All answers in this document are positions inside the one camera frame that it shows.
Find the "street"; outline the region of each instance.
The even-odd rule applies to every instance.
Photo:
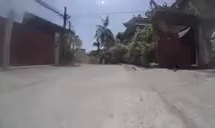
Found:
[[[128,65],[0,71],[0,128],[215,128],[215,73]]]

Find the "tree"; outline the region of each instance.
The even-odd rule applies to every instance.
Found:
[[[100,44],[99,40],[97,40],[96,42],[93,42],[93,46],[94,46],[94,47],[97,47],[97,52],[100,51],[100,46],[101,46],[101,44]]]
[[[133,36],[132,42],[127,47],[126,60],[135,65],[148,66],[155,60],[155,35],[151,26],[146,26]]]
[[[115,39],[112,31],[108,28],[109,25],[109,17],[106,19],[101,19],[103,25],[97,25],[97,30],[95,33],[95,38],[97,42],[100,42],[100,47],[104,49],[109,49],[111,46],[115,45]]]
[[[151,18],[155,11],[165,10],[165,9],[169,9],[169,8],[170,8],[170,6],[168,6],[167,3],[164,3],[163,5],[158,5],[154,0],[150,0],[150,9],[147,12],[145,12],[145,16],[147,18]]]
[[[115,46],[111,47],[106,51],[106,59],[110,63],[125,63],[127,54],[127,47],[124,44],[117,43]]]
[[[81,49],[82,41],[81,41],[81,39],[80,39],[80,37],[78,35],[73,36],[72,42],[73,42],[73,44],[72,44],[73,45],[73,50]]]
[[[116,34],[116,40],[123,42],[123,38],[124,38],[124,33],[119,32]]]

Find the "sunlight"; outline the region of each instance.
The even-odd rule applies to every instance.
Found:
[[[102,4],[105,4],[104,0],[102,0]]]

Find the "building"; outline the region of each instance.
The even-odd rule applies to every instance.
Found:
[[[63,32],[61,26],[30,13],[24,16],[22,23],[9,21],[0,17],[0,67],[50,65],[59,59],[59,41],[55,35]],[[5,45],[7,23],[12,26],[9,45]]]
[[[158,37],[162,38],[158,41],[157,53],[160,66],[191,67],[195,64],[200,68],[212,68],[211,64],[215,64],[211,41],[215,19],[176,11],[157,11],[152,20]]]
[[[137,16],[134,16],[132,19],[130,19],[128,22],[123,23],[123,25],[126,27],[126,29],[133,28],[139,30],[143,29],[145,26],[150,25],[151,19],[144,18],[140,14]]]

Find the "power line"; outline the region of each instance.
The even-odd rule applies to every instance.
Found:
[[[39,3],[41,6],[45,7],[48,10],[53,11],[54,13],[58,14],[61,17],[64,17],[64,13],[61,13],[60,11],[57,11],[54,7],[50,6],[49,4],[45,3],[42,0],[35,0],[37,3]]]
[[[88,13],[88,14],[71,14],[71,15],[115,15],[115,14],[128,14],[128,13],[145,13],[147,10],[141,11],[128,11],[128,12],[108,12],[108,13]]]

